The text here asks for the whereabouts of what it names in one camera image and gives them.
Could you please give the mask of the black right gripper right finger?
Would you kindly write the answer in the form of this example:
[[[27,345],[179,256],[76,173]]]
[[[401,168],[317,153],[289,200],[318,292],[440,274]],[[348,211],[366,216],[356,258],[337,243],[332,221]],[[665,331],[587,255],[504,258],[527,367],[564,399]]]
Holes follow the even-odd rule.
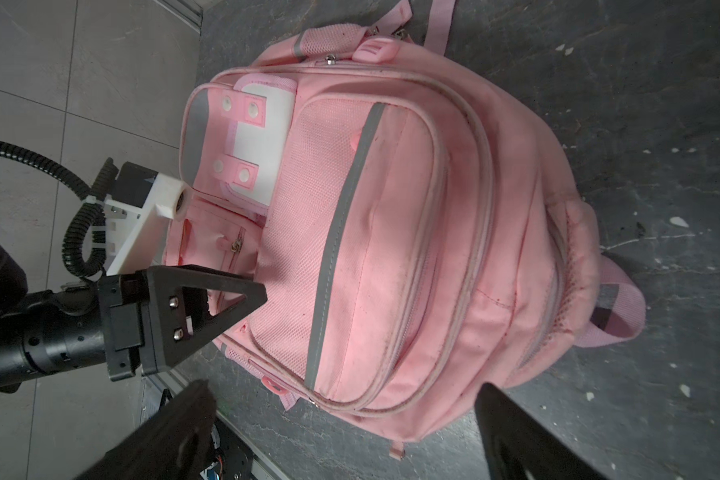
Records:
[[[495,385],[481,386],[474,412],[492,479],[605,479]]]

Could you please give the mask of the pink school backpack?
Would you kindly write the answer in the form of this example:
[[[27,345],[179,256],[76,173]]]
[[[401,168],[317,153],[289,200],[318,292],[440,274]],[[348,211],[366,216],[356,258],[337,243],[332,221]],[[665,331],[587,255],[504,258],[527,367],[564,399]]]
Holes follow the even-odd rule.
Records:
[[[395,458],[484,384],[646,321],[549,126],[446,57],[454,8],[432,5],[422,44],[402,1],[198,86],[180,146],[193,197],[164,250],[263,284],[215,345],[284,406],[307,400]]]

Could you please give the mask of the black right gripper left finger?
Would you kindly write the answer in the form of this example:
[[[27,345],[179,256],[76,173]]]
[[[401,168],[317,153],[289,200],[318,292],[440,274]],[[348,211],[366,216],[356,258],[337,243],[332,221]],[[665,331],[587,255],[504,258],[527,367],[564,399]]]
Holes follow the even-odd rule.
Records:
[[[198,479],[211,465],[216,399],[195,380],[80,479]]]

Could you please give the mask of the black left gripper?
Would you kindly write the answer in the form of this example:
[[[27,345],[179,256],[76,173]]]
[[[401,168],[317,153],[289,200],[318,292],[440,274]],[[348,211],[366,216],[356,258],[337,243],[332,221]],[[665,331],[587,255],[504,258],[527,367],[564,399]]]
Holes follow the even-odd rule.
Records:
[[[172,369],[267,301],[263,284],[196,265],[104,276],[97,289],[112,381]]]

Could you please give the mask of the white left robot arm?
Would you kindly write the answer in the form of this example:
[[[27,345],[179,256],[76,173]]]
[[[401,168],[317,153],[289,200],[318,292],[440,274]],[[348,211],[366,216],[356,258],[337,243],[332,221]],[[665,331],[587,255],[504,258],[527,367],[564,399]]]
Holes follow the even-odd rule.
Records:
[[[265,287],[216,268],[155,263],[163,232],[192,198],[181,180],[107,159],[92,183],[34,151],[0,141],[0,157],[39,170],[79,199],[62,242],[74,280],[30,292],[0,245],[0,391],[105,365],[113,381],[167,371],[241,322]]]

